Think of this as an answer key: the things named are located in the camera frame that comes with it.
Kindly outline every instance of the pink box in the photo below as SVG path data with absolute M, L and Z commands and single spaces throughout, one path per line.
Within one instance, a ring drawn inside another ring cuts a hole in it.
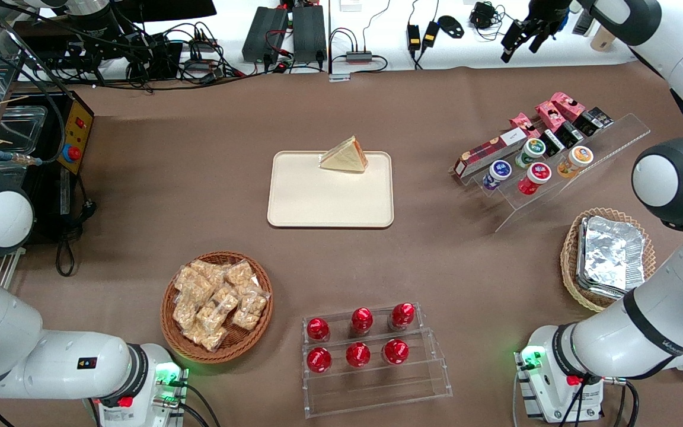
M 536 111 L 539 117 L 542 118 L 547 129 L 557 132 L 558 128 L 566 121 L 566 118 L 562 116 L 558 108 L 556 108 L 551 101 L 545 101 L 540 103 L 536 107 Z
M 555 107 L 563 114 L 563 117 L 570 122 L 578 119 L 578 116 L 586 111 L 585 106 L 568 95 L 563 94 L 563 92 L 555 92 L 550 100 L 553 101 Z
M 518 114 L 515 119 L 510 119 L 510 126 L 513 128 L 520 128 L 520 130 L 526 134 L 526 137 L 529 138 L 539 138 L 542 136 L 542 133 L 531 124 L 531 120 L 523 113 Z

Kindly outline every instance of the wicker basket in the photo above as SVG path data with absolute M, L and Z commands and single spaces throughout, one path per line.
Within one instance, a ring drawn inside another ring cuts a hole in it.
M 197 257 L 198 260 L 209 262 L 211 264 L 236 264 L 240 260 L 247 260 L 252 270 L 257 275 L 257 281 L 260 287 L 271 293 L 271 298 L 268 299 L 268 305 L 263 311 L 263 316 L 257 322 L 257 327 L 254 330 L 244 330 L 236 325 L 231 324 L 231 313 L 225 321 L 225 328 L 228 334 L 220 347 L 214 352 L 207 351 L 203 346 L 198 346 L 189 341 L 181 333 L 178 323 L 173 320 L 173 310 L 175 305 L 173 301 L 178 295 L 178 289 L 173 286 L 176 276 L 173 276 L 168 289 L 165 290 L 165 296 L 162 298 L 162 308 L 160 308 L 160 323 L 162 324 L 162 333 L 165 335 L 165 340 L 178 354 L 186 359 L 193 360 L 200 363 L 223 363 L 229 360 L 236 359 L 244 352 L 248 351 L 252 346 L 260 340 L 265 330 L 268 328 L 271 316 L 273 316 L 273 288 L 270 286 L 270 279 L 268 279 L 265 270 L 257 264 L 254 259 L 247 257 L 247 255 L 239 254 L 238 252 L 210 252 Z
M 615 300 L 602 297 L 602 295 L 593 294 L 593 292 L 581 289 L 576 282 L 576 263 L 578 259 L 578 235 L 581 219 L 586 216 L 601 216 L 610 221 L 628 222 L 633 224 L 644 235 L 644 250 L 642 251 L 642 266 L 644 268 L 644 278 L 647 280 L 655 273 L 655 250 L 650 236 L 645 232 L 639 222 L 634 221 L 631 216 L 621 213 L 614 209 L 594 208 L 582 212 L 571 224 L 569 234 L 566 236 L 566 242 L 563 243 L 563 251 L 560 253 L 560 268 L 563 275 L 563 284 L 566 289 L 581 305 L 592 311 L 602 311 L 611 305 Z

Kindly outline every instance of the aluminum foil container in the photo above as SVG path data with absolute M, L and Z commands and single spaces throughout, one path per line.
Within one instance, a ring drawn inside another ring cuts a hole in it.
M 644 282 L 644 236 L 631 224 L 601 216 L 582 219 L 576 280 L 589 292 L 618 299 Z

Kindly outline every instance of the brown tablecloth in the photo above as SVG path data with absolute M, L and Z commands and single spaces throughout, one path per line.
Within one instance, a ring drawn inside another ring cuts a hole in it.
M 447 175 L 467 148 L 507 129 L 507 119 L 564 91 L 617 118 L 635 113 L 652 129 L 608 165 L 604 178 L 493 233 L 499 214 Z M 510 425 L 512 351 L 545 324 L 591 316 L 560 279 L 564 233 L 593 206 L 634 216 L 658 262 L 683 241 L 632 194 L 643 149 L 683 136 L 666 83 L 638 63 L 611 67 L 392 72 L 330 84 L 325 75 L 271 75 L 220 87 L 79 93 L 97 122 L 84 181 L 98 203 L 74 246 L 78 273 L 54 270 L 53 246 L 29 248 L 15 291 L 44 327 L 96 330 L 133 343 L 165 344 L 163 289 L 179 265 L 235 250 L 268 271 L 276 309 L 248 354 L 192 368 L 224 427 L 269 425 Z M 395 221 L 386 230 L 280 230 L 266 209 L 273 156 L 327 149 L 355 134 L 393 159 Z M 361 305 L 420 302 L 452 380 L 451 398 L 304 420 L 303 316 Z M 683 373 L 637 384 L 640 425 L 683 426 Z M 619 392 L 607 389 L 610 425 Z M 192 399 L 192 405 L 203 406 Z M 0 400 L 18 427 L 91 425 L 81 402 Z M 525 418 L 521 425 L 541 425 Z

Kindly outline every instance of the red switch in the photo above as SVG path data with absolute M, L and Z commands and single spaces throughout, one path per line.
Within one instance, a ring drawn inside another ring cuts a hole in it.
M 119 405 L 121 408 L 130 408 L 130 406 L 133 405 L 133 397 L 121 397 L 120 399 L 117 399 L 117 405 Z
M 73 162 L 81 159 L 81 149 L 77 146 L 71 146 L 68 148 L 68 159 L 73 160 Z

